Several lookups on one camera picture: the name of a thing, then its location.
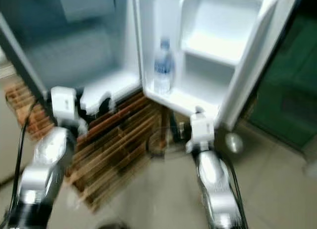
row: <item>door shelf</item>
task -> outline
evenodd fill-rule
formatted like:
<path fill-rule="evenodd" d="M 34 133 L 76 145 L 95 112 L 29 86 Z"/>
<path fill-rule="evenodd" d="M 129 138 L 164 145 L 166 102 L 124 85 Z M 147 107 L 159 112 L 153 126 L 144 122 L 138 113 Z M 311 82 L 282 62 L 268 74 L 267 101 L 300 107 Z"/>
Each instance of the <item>door shelf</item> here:
<path fill-rule="evenodd" d="M 154 99 L 156 102 L 167 106 L 168 108 L 191 116 L 196 112 L 196 107 L 201 107 L 211 115 L 217 116 L 220 106 L 208 103 L 200 98 L 188 94 L 181 88 L 173 88 L 169 94 L 158 94 L 153 90 L 153 84 L 144 89 L 147 97 Z"/>
<path fill-rule="evenodd" d="M 181 49 L 237 66 L 276 0 L 180 0 Z"/>

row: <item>small round knob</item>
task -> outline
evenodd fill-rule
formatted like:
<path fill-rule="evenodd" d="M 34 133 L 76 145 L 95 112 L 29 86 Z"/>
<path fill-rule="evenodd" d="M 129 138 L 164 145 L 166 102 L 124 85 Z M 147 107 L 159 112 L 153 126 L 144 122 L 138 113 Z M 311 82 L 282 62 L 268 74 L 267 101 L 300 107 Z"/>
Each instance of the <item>small round knob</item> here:
<path fill-rule="evenodd" d="M 243 142 L 239 135 L 229 133 L 225 137 L 227 147 L 233 153 L 240 153 L 243 151 Z"/>

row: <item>black cable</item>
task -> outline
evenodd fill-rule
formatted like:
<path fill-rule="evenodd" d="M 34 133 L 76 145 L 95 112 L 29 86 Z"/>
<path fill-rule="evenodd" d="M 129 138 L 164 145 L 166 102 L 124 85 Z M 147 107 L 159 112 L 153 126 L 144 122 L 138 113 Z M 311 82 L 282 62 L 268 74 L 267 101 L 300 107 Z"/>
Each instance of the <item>black cable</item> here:
<path fill-rule="evenodd" d="M 14 212 L 15 206 L 17 203 L 17 191 L 18 191 L 18 183 L 19 183 L 19 175 L 20 175 L 20 166 L 21 166 L 21 160 L 22 160 L 22 149 L 23 149 L 23 142 L 24 142 L 24 135 L 26 131 L 26 127 L 29 123 L 29 118 L 32 112 L 32 109 L 34 106 L 37 104 L 37 100 L 31 105 L 29 109 L 28 116 L 25 119 L 24 125 L 21 129 L 20 133 L 20 139 L 19 139 L 19 145 L 18 145 L 18 155 L 16 157 L 16 163 L 15 163 L 15 172 L 14 172 L 14 181 L 13 181 L 13 187 L 12 187 L 12 196 L 11 196 L 11 202 L 10 202 L 10 207 L 9 210 L 6 212 L 4 215 L 4 220 L 0 224 L 0 229 L 3 229 L 5 225 L 7 224 L 10 215 Z"/>

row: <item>wooden pallet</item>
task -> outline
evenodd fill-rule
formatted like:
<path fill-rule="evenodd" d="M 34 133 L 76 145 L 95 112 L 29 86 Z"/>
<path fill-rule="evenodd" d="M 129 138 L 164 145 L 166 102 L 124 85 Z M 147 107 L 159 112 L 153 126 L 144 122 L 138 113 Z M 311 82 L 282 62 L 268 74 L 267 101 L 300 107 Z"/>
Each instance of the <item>wooden pallet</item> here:
<path fill-rule="evenodd" d="M 19 124 L 23 125 L 34 96 L 21 79 L 4 91 Z M 119 105 L 116 113 L 107 113 L 91 122 L 87 135 L 77 139 L 65 180 L 77 188 L 81 200 L 93 212 L 149 163 L 145 142 L 155 128 L 167 124 L 167 111 L 139 92 Z M 27 131 L 33 140 L 44 137 L 53 127 L 39 104 L 34 107 L 29 123 Z"/>
<path fill-rule="evenodd" d="M 88 134 L 78 138 L 66 180 L 92 211 L 149 162 L 145 142 L 160 124 L 161 106 L 139 94 L 116 114 L 92 122 Z"/>
<path fill-rule="evenodd" d="M 30 107 L 35 101 L 34 96 L 19 77 L 4 87 L 4 93 L 5 99 L 15 114 L 18 123 L 23 126 L 29 115 Z M 40 104 L 35 105 L 27 127 L 31 140 L 40 140 L 53 127 L 54 123 L 45 113 L 44 108 Z"/>

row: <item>wooden slat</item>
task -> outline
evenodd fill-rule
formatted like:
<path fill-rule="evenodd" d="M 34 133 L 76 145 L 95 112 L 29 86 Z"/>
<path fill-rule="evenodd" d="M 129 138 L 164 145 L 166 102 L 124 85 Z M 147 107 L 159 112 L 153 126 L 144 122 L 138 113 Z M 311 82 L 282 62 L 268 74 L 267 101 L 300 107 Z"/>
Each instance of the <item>wooden slat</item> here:
<path fill-rule="evenodd" d="M 90 186 L 91 184 L 93 184 L 96 178 L 98 178 L 99 175 L 102 174 L 102 172 L 108 171 L 109 168 L 116 167 L 116 169 L 120 169 L 118 165 L 120 161 L 122 161 L 122 159 L 124 159 L 125 157 L 128 157 L 130 160 L 133 160 L 133 156 L 135 155 L 134 153 L 135 149 L 138 148 L 138 146 L 140 146 L 141 143 L 146 141 L 150 133 L 151 132 L 149 131 L 145 135 L 137 138 L 131 144 L 128 144 L 126 147 L 121 148 L 119 151 L 115 152 L 112 157 L 108 158 L 106 162 L 104 162 L 103 164 L 100 164 L 93 170 L 87 172 L 83 177 L 78 179 L 78 181 L 76 182 L 85 181 L 86 185 Z"/>
<path fill-rule="evenodd" d="M 133 168 L 131 168 L 130 171 L 127 171 L 123 176 L 120 177 L 120 180 L 114 182 L 110 185 L 107 190 L 104 190 L 103 193 L 101 193 L 90 205 L 90 208 L 93 212 L 95 212 L 100 205 L 107 201 L 111 195 L 113 195 L 116 191 L 118 191 L 121 187 L 126 185 L 129 180 L 131 180 L 132 176 L 140 171 L 142 168 L 144 168 L 148 163 L 150 162 L 148 157 L 143 157 L 140 159 L 139 162 L 137 162 Z"/>
<path fill-rule="evenodd" d="M 6 93 L 6 98 L 8 101 L 14 101 L 15 103 L 18 103 L 20 101 L 23 101 L 24 99 L 32 96 L 32 93 L 29 90 L 22 91 L 21 93 Z"/>
<path fill-rule="evenodd" d="M 112 136 L 114 136 L 114 135 L 116 135 L 116 133 L 118 132 L 118 129 L 117 129 L 118 127 L 116 127 L 116 128 L 113 128 L 112 130 L 110 130 L 108 133 L 106 133 L 105 134 L 105 136 L 103 136 L 103 137 L 101 137 L 100 139 L 98 139 L 98 140 L 96 140 L 96 141 L 94 141 L 94 142 L 92 142 L 91 144 L 89 144 L 89 145 L 87 145 L 87 146 L 85 146 L 84 148 L 79 148 L 78 146 L 77 146 L 77 152 L 76 152 L 76 154 L 74 155 L 74 159 L 77 159 L 78 157 L 80 157 L 81 155 L 86 155 L 87 153 L 89 153 L 89 146 L 95 146 L 95 147 L 101 147 L 103 144 L 101 143 L 101 142 L 103 142 L 103 143 L 105 143 L 107 140 L 110 140 L 110 138 L 112 137 Z"/>
<path fill-rule="evenodd" d="M 40 119 L 39 121 L 30 121 L 30 122 L 31 124 L 28 125 L 27 131 L 30 133 L 34 133 L 50 125 L 51 119 L 47 116 L 45 118 Z"/>
<path fill-rule="evenodd" d="M 35 101 L 35 97 L 34 96 L 30 96 L 30 97 L 28 97 L 28 98 L 26 98 L 26 99 L 24 99 L 24 100 L 22 100 L 22 101 L 20 101 L 18 103 L 13 102 L 13 103 L 11 103 L 11 105 L 13 106 L 14 109 L 19 109 L 19 108 L 22 108 L 22 107 L 24 107 L 26 105 L 33 104 L 34 101 Z"/>
<path fill-rule="evenodd" d="M 97 149 L 107 149 L 107 148 L 109 148 L 111 145 L 113 145 L 116 141 L 118 141 L 119 139 L 120 139 L 120 138 L 119 138 L 118 136 L 112 137 L 111 139 L 109 139 L 108 142 L 106 142 L 103 146 L 99 146 Z M 96 150 L 94 143 L 90 144 L 89 146 L 90 146 L 90 147 L 88 147 L 87 149 L 85 149 L 85 151 L 82 150 L 82 151 L 80 151 L 80 152 L 78 152 L 78 153 L 75 154 L 74 160 L 73 160 L 74 164 L 77 164 L 77 162 L 83 161 L 84 159 L 85 159 L 85 161 L 88 160 L 87 157 L 89 156 L 89 154 L 91 154 L 94 149 Z"/>
<path fill-rule="evenodd" d="M 144 114 L 142 117 L 139 116 L 139 119 L 134 122 L 130 122 L 127 128 L 124 130 L 124 134 L 128 134 L 132 132 L 134 129 L 136 129 L 140 123 L 146 121 L 147 119 L 151 118 L 152 116 L 158 117 L 158 111 L 157 110 L 151 110 L 150 112 Z"/>
<path fill-rule="evenodd" d="M 30 107 L 32 103 L 27 104 L 24 107 L 16 109 L 16 116 L 18 118 L 18 122 L 23 125 L 26 117 L 29 115 Z M 32 113 L 30 115 L 29 123 L 37 122 L 46 117 L 46 113 L 42 109 L 40 105 L 34 106 Z"/>
<path fill-rule="evenodd" d="M 157 112 L 152 104 L 144 106 L 140 111 L 127 118 L 120 127 L 125 131 L 126 128 L 131 127 L 131 124 L 138 124 L 142 122 L 142 118 L 144 119 L 144 116 L 146 116 L 149 112 Z"/>
<path fill-rule="evenodd" d="M 88 162 L 85 166 L 83 166 L 78 171 L 74 172 L 70 176 L 70 181 L 73 182 L 80 177 L 82 177 L 86 172 L 93 170 L 95 167 L 97 167 L 99 164 L 106 161 L 108 158 L 110 158 L 118 149 L 121 149 L 128 143 L 130 143 L 134 138 L 133 137 L 140 137 L 142 134 L 144 134 L 148 129 L 151 127 L 151 124 L 153 124 L 153 121 L 155 120 L 155 116 L 149 118 L 147 121 L 143 122 L 139 127 L 134 129 L 132 132 L 124 136 L 121 140 L 116 142 L 114 145 L 112 145 L 107 151 L 104 151 L 99 156 Z"/>
<path fill-rule="evenodd" d="M 92 185 L 84 189 L 83 193 L 81 194 L 81 200 L 84 201 L 87 197 L 96 192 L 103 184 L 110 181 L 113 177 L 117 175 L 117 170 L 109 168 L 109 170 L 104 172 L 99 178 L 97 178 Z"/>
<path fill-rule="evenodd" d="M 104 120 L 97 126 L 93 127 L 92 129 L 89 130 L 89 133 L 85 137 L 79 137 L 77 139 L 78 143 L 77 145 L 80 146 L 84 144 L 85 141 L 92 140 L 93 137 L 95 137 L 97 134 L 101 133 L 104 129 L 108 128 L 111 126 L 111 124 L 115 123 L 119 118 L 125 118 L 128 117 L 131 111 L 135 111 L 137 108 L 140 108 L 144 106 L 148 100 L 143 97 L 139 99 L 138 101 L 132 103 L 128 107 L 120 110 L 118 113 L 112 115 L 110 118 Z"/>
<path fill-rule="evenodd" d="M 133 102 L 137 101 L 138 99 L 140 99 L 141 97 L 143 97 L 143 92 L 137 93 L 136 95 L 130 97 L 127 101 L 123 102 L 121 105 L 119 105 L 117 107 L 118 110 L 121 110 L 125 107 L 127 107 L 128 105 L 132 104 Z M 97 126 L 98 124 L 100 124 L 101 122 L 103 122 L 104 120 L 106 120 L 107 118 L 111 117 L 111 113 L 106 113 L 103 116 L 99 117 L 98 119 L 92 121 L 89 124 L 90 128 L 93 128 L 95 126 Z"/>
<path fill-rule="evenodd" d="M 98 149 L 96 149 L 92 154 L 88 155 L 85 157 L 85 159 L 82 159 L 81 161 L 78 162 L 80 164 L 80 167 L 85 166 L 88 162 L 92 161 L 95 159 L 97 156 L 99 156 L 101 153 L 104 151 L 107 151 L 112 145 L 114 145 L 116 142 L 118 142 L 121 138 L 119 136 L 114 137 L 111 139 L 105 146 L 101 146 Z"/>
<path fill-rule="evenodd" d="M 145 142 L 139 145 L 132 153 L 123 158 L 115 167 L 120 169 L 126 167 L 131 161 L 133 161 L 142 153 L 145 153 Z"/>
<path fill-rule="evenodd" d="M 23 88 L 23 87 L 25 87 L 24 81 L 22 81 L 22 79 L 18 78 L 18 80 L 5 85 L 3 87 L 3 90 L 4 90 L 5 93 L 7 93 L 7 92 L 10 92 L 10 91 L 13 91 L 13 90 L 16 90 L 16 89 L 20 89 L 20 88 Z"/>
<path fill-rule="evenodd" d="M 14 87 L 8 88 L 7 91 L 4 90 L 4 92 L 5 92 L 5 96 L 16 97 L 16 96 L 20 96 L 26 92 L 30 92 L 30 90 L 26 86 L 20 86 L 17 88 L 14 88 Z"/>

